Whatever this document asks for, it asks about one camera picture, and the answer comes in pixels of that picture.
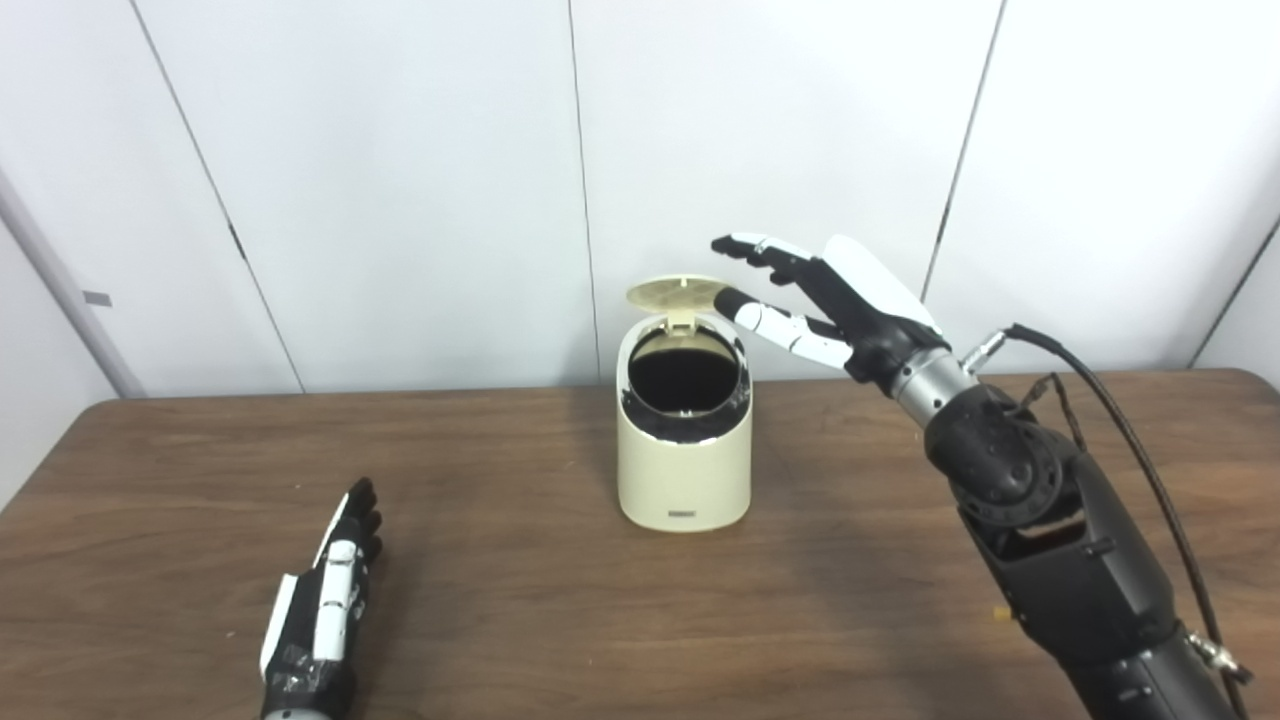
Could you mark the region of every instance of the cable connector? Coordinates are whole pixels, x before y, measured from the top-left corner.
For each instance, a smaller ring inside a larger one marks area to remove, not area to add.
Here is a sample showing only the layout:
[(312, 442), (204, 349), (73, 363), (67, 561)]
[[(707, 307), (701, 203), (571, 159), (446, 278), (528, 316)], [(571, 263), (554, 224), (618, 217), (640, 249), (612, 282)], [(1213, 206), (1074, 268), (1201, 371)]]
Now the cable connector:
[(974, 347), (964, 356), (964, 360), (960, 361), (960, 369), (970, 375), (977, 375), (978, 370), (987, 364), (987, 360), (991, 360), (991, 356), (1005, 345), (1006, 337), (1009, 336), (1005, 334), (1005, 331), (991, 333), (987, 340), (982, 341), (982, 345)]
[(1204, 662), (1211, 670), (1221, 670), (1228, 675), (1235, 678), (1235, 682), (1242, 685), (1249, 684), (1253, 679), (1253, 673), (1248, 667), (1240, 665), (1235, 661), (1235, 657), (1222, 646), (1216, 642), (1203, 638), (1196, 633), (1187, 633), (1187, 643), (1192, 646), (1196, 655)]

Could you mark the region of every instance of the wooden table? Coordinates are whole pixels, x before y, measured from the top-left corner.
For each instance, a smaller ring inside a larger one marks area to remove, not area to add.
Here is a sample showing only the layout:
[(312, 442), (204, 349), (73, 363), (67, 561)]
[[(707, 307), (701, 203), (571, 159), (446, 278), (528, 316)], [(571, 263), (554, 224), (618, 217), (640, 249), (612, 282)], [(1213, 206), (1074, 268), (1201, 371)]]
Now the wooden table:
[[(1280, 711), (1280, 397), (1238, 372), (1107, 377), (1224, 632)], [(1000, 378), (1021, 395), (1029, 377)], [(1094, 454), (1198, 625), (1128, 451)], [(851, 382), (762, 383), (735, 527), (617, 509), (609, 388), (113, 401), (0, 515), (0, 716), (251, 720), (280, 573), (374, 478), (387, 552), (356, 717), (1084, 717), (1012, 623), (919, 432)], [(1056, 421), (1050, 398), (1041, 414)]]

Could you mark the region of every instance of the electrical wire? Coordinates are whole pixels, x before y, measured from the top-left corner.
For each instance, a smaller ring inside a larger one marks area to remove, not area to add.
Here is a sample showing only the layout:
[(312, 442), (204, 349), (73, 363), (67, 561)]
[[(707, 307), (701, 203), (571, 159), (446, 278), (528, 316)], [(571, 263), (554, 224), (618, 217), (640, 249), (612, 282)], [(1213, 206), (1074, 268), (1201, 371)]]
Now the electrical wire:
[(1066, 397), (1066, 386), (1062, 384), (1062, 378), (1057, 373), (1050, 373), (1036, 380), (1032, 389), (1027, 392), (1027, 397), (1018, 404), (1018, 411), (1030, 410), (1032, 404), (1044, 396), (1044, 391), (1048, 389), (1050, 383), (1053, 383), (1053, 389), (1057, 392), (1057, 401), (1062, 406), (1062, 416), (1066, 418), (1066, 425), (1071, 429), (1071, 442), (1080, 450), (1088, 451), (1089, 446), (1084, 443), (1084, 433), (1080, 432), (1080, 421), (1075, 418), (1071, 402)]
[[(1011, 328), (1006, 329), (1005, 334), (1010, 340), (1018, 340), (1034, 345), (1061, 357), (1080, 375), (1085, 384), (1089, 386), (1089, 389), (1093, 391), (1093, 395), (1098, 397), (1098, 401), (1102, 402), (1102, 406), (1106, 407), (1107, 414), (1111, 415), (1111, 421), (1115, 423), (1120, 434), (1124, 436), (1125, 442), (1129, 443), (1129, 450), (1132, 450), (1134, 457), (1138, 459), (1138, 465), (1142, 466), (1143, 474), (1147, 475), (1147, 483), (1151, 486), (1151, 491), (1156, 495), (1160, 511), (1165, 515), (1165, 523), (1169, 525), (1169, 532), (1174, 536), (1174, 544), (1178, 546), (1178, 553), (1183, 559), (1183, 566), (1187, 568), (1187, 579), (1190, 582), (1192, 592), (1196, 596), (1196, 605), (1199, 606), (1201, 618), (1204, 621), (1204, 632), (1208, 633), (1210, 639), (1219, 646), (1225, 644), (1222, 642), (1222, 630), (1217, 625), (1217, 615), (1213, 612), (1213, 603), (1208, 596), (1208, 588), (1204, 585), (1204, 577), (1201, 574), (1199, 564), (1192, 553), (1190, 541), (1187, 539), (1187, 532), (1183, 529), (1183, 523), (1178, 518), (1178, 510), (1174, 509), (1174, 501), (1169, 497), (1169, 491), (1165, 488), (1164, 480), (1160, 479), (1160, 474), (1156, 471), (1156, 465), (1151, 461), (1151, 456), (1147, 455), (1147, 450), (1142, 446), (1142, 441), (1138, 439), (1137, 432), (1134, 432), (1133, 425), (1129, 423), (1129, 419), (1124, 416), (1124, 413), (1120, 411), (1120, 405), (1117, 405), (1115, 398), (1111, 397), (1111, 393), (1107, 391), (1106, 386), (1102, 384), (1102, 380), (1093, 373), (1093, 370), (1091, 370), (1079, 357), (1062, 347), (1062, 343), (1059, 341), (1042, 332), (1033, 331), (1019, 324), (1014, 324)], [(1244, 698), (1240, 697), (1240, 688), (1236, 683), (1236, 678), (1226, 671), (1222, 671), (1221, 675), (1222, 685), (1226, 688), (1226, 696), (1231, 701), (1231, 710), (1235, 711), (1235, 715), (1240, 717), (1240, 720), (1248, 720), (1249, 714), (1244, 707)]]

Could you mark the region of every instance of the small trash can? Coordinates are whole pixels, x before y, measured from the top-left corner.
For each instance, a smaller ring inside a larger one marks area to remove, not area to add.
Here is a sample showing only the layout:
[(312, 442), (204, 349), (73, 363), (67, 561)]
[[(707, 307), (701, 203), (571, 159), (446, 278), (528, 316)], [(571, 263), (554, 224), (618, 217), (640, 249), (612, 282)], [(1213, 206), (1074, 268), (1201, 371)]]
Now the small trash can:
[(751, 374), (732, 324), (713, 315), (724, 283), (641, 283), (618, 351), (618, 501), (637, 525), (671, 533), (737, 521), (751, 503)]

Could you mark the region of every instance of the robotic arm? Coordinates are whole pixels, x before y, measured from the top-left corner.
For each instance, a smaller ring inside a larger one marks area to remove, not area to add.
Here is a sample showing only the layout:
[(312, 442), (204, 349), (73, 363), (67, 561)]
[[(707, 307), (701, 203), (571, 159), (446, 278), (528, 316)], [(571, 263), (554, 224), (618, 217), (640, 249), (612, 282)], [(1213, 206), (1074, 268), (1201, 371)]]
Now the robotic arm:
[(342, 497), (311, 569), (284, 575), (262, 642), (262, 720), (343, 720), (356, 696), (351, 650), (369, 601), (381, 514), (369, 478)]
[(1233, 720), (1206, 665), (1243, 676), (1225, 650), (1188, 633), (1155, 555), (1082, 447), (974, 373), (933, 318), (851, 238), (813, 256), (735, 233), (712, 250), (771, 268), (832, 320), (795, 316), (733, 288), (716, 309), (791, 352), (874, 383), (922, 428), (960, 518), (1027, 635), (1064, 669), (1094, 720)]

